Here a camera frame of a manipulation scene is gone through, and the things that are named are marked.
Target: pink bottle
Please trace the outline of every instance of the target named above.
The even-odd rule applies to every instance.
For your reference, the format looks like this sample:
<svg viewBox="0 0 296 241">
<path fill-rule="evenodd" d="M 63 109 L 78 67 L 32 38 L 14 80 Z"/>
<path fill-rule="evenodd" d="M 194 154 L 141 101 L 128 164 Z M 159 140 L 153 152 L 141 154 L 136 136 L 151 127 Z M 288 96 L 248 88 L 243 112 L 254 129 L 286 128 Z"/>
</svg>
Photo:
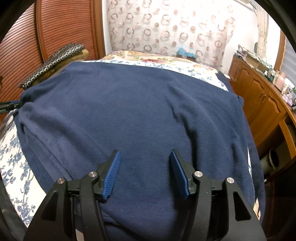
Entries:
<svg viewBox="0 0 296 241">
<path fill-rule="evenodd" d="M 285 78 L 286 74 L 284 72 L 278 71 L 276 73 L 276 78 L 274 81 L 274 85 L 279 89 L 279 91 L 282 91 L 285 85 Z"/>
</svg>

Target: white bucket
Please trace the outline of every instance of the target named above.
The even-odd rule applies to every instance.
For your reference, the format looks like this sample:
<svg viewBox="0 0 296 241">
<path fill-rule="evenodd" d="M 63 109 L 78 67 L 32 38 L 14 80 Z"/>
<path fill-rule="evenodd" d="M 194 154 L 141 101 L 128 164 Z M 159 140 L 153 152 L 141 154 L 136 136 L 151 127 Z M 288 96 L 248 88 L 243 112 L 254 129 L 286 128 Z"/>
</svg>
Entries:
<svg viewBox="0 0 296 241">
<path fill-rule="evenodd" d="M 260 160 L 264 175 L 269 174 L 279 167 L 279 157 L 274 149 Z"/>
</svg>

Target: blue gripper pad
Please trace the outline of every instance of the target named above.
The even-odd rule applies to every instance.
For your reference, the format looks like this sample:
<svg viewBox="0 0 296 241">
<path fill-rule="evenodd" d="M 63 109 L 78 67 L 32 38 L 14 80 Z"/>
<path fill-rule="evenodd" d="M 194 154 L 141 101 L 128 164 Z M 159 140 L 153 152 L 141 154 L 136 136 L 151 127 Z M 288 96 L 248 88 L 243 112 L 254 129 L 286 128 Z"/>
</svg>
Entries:
<svg viewBox="0 0 296 241">
<path fill-rule="evenodd" d="M 179 193 L 187 198 L 189 195 L 196 192 L 196 184 L 193 182 L 192 174 L 195 172 L 194 168 L 183 161 L 177 149 L 173 149 L 170 153 L 170 162 L 177 181 Z"/>
<path fill-rule="evenodd" d="M 114 150 L 110 156 L 110 159 L 107 162 L 102 163 L 99 167 L 99 179 L 101 182 L 100 185 L 103 186 L 102 197 L 104 200 L 106 200 L 107 197 L 111 195 L 120 163 L 121 152 L 118 150 Z"/>
</svg>

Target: window blind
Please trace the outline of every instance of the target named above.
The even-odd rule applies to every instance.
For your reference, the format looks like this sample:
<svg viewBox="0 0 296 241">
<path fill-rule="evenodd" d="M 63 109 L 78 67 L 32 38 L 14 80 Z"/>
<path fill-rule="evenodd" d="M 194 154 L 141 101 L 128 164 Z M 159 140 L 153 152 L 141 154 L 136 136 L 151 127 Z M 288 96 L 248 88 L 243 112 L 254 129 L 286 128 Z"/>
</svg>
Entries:
<svg viewBox="0 0 296 241">
<path fill-rule="evenodd" d="M 281 71 L 296 86 L 296 53 L 287 38 Z"/>
</svg>

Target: white and blue floral sheet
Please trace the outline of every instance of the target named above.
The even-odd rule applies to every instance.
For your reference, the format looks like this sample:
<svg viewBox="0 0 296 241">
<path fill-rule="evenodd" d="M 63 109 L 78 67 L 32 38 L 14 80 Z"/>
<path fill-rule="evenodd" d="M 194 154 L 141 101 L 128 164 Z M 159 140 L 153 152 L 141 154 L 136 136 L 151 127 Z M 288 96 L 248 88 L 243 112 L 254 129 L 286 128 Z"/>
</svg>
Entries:
<svg viewBox="0 0 296 241">
<path fill-rule="evenodd" d="M 22 153 L 12 114 L 0 126 L 0 172 L 12 205 L 28 227 L 46 194 Z"/>
</svg>

